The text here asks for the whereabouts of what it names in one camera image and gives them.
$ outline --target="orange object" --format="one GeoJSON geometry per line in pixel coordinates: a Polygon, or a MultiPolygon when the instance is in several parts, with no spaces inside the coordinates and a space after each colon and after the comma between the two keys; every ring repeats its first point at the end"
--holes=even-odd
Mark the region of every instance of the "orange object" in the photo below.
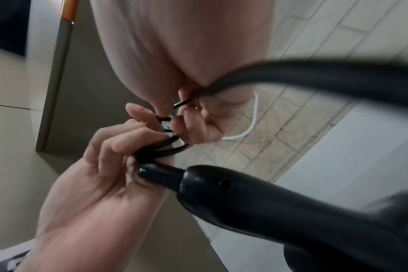
{"type": "Polygon", "coordinates": [[[65,0],[64,7],[62,9],[62,18],[70,22],[74,22],[75,15],[77,14],[78,0],[65,0]]]}

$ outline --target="black handle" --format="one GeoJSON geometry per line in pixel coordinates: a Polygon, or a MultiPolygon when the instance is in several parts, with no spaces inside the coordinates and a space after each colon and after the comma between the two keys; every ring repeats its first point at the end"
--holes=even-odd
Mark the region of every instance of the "black handle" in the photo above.
{"type": "Polygon", "coordinates": [[[377,217],[304,197],[225,168],[188,168],[177,197],[216,226],[376,271],[408,271],[408,237],[377,217]]]}

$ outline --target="black cable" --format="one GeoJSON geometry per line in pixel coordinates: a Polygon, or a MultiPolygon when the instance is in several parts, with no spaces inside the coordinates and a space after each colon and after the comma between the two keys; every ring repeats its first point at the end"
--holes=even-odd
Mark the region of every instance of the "black cable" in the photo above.
{"type": "MultiPolygon", "coordinates": [[[[292,84],[408,108],[408,66],[336,60],[268,61],[243,67],[222,76],[199,94],[177,103],[174,108],[181,107],[201,96],[215,95],[238,85],[257,83],[292,84]]],[[[170,121],[171,118],[158,118],[158,120],[170,121]]],[[[139,153],[142,157],[156,158],[187,149],[187,145],[184,145],[174,149],[158,150],[177,139],[178,136],[173,136],[157,145],[145,147],[139,153]]]]}

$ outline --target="hair straightener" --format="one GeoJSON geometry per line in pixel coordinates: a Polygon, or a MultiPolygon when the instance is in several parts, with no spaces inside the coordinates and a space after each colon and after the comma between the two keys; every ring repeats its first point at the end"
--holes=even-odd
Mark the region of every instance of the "hair straightener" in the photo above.
{"type": "MultiPolygon", "coordinates": [[[[283,83],[408,108],[408,66],[378,62],[270,61],[228,73],[196,96],[242,84],[283,83]]],[[[187,145],[169,140],[134,154],[139,176],[177,193],[191,213],[213,225],[285,245],[294,272],[408,272],[408,192],[381,200],[373,213],[319,202],[249,175],[207,165],[158,164],[187,145]]]]}

